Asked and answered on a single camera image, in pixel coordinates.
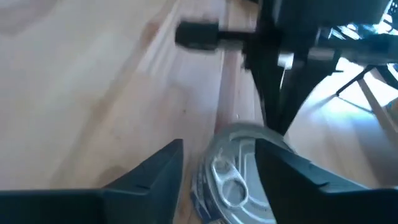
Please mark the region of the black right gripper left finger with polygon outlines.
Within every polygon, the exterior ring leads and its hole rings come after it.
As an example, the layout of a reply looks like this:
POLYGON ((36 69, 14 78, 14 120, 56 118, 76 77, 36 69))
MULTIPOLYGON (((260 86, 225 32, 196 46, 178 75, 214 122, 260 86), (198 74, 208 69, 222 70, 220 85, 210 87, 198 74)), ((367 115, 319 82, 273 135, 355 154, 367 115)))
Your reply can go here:
POLYGON ((172 223, 182 169, 174 139, 102 188, 3 190, 1 223, 172 223))

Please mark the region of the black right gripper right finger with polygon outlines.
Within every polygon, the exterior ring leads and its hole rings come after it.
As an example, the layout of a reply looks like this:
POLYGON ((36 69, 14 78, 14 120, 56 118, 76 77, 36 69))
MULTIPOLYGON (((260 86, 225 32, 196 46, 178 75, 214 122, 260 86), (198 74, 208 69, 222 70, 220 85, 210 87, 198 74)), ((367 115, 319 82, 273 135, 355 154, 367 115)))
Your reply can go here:
POLYGON ((397 223, 397 189, 369 189, 265 139, 255 159, 277 223, 397 223))

